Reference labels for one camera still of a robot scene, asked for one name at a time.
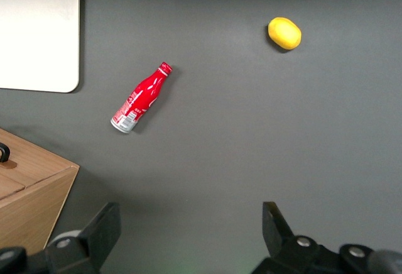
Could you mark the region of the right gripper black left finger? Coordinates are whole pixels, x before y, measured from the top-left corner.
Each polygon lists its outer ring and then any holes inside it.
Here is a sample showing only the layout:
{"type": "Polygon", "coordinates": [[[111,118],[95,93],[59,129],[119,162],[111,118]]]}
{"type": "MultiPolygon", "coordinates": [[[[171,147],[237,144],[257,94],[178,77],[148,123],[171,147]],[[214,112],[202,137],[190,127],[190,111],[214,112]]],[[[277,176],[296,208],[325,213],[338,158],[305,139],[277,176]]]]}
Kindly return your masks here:
{"type": "Polygon", "coordinates": [[[48,244],[49,272],[100,273],[120,235],[120,205],[109,202],[86,227],[59,234],[48,244]]]}

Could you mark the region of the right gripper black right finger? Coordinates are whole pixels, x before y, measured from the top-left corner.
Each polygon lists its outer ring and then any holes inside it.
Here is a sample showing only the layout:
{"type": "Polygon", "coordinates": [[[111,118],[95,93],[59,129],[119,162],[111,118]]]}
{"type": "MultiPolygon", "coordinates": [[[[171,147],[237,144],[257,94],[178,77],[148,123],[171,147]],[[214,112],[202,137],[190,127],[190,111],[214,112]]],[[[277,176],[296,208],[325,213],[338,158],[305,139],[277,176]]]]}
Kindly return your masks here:
{"type": "Polygon", "coordinates": [[[337,253],[293,234],[274,202],[263,202],[262,232],[269,256],[253,273],[345,273],[337,253]]]}

